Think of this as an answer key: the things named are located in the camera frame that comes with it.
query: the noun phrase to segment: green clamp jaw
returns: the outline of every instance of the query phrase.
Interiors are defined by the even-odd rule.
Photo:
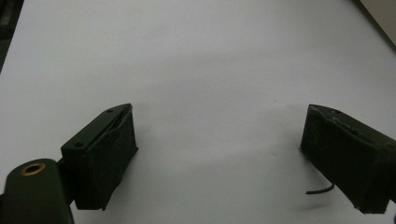
[[[74,223],[73,201],[105,210],[137,150],[132,106],[109,108],[62,146],[60,161],[29,161],[8,175],[0,223]]]

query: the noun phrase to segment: white surface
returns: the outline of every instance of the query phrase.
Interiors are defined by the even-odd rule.
[[[77,224],[391,223],[298,148],[308,104],[396,137],[395,53],[344,0],[25,1],[0,76],[0,186],[134,105],[139,152]]]

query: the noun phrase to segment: dark object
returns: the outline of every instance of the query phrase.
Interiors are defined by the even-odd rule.
[[[62,146],[60,161],[29,161],[8,175],[0,223],[74,223],[74,200],[105,210],[136,151],[132,106],[106,110]]]
[[[395,202],[396,142],[352,117],[310,105],[302,152],[364,214]]]

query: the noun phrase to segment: brass hole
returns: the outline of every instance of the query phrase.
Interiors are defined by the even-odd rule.
[[[46,164],[44,163],[30,164],[21,170],[21,175],[36,175],[44,170],[44,168],[46,168]]]

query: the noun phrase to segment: black wire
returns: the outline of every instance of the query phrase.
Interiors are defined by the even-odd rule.
[[[321,194],[321,193],[329,192],[332,189],[334,189],[334,184],[332,184],[331,186],[329,186],[326,189],[307,191],[305,194],[308,194],[308,195]]]

